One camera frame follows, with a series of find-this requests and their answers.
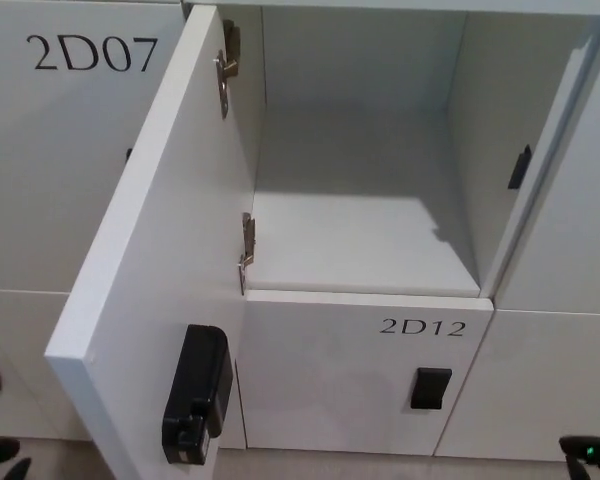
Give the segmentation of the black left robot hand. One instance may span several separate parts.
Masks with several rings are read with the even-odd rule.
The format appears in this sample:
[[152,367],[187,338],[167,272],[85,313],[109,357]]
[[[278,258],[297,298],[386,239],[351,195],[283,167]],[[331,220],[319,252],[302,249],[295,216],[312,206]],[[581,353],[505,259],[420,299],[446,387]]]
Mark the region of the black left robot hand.
[[[13,460],[20,452],[21,443],[18,439],[0,437],[0,464]],[[32,464],[30,457],[17,461],[5,474],[6,480],[25,480]]]

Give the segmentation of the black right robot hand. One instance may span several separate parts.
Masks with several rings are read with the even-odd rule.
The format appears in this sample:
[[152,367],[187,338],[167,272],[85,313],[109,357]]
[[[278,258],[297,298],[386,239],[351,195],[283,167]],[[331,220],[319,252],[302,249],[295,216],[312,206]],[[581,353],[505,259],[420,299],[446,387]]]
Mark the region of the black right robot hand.
[[600,469],[600,435],[565,435],[559,439],[571,480],[590,479],[587,466]]

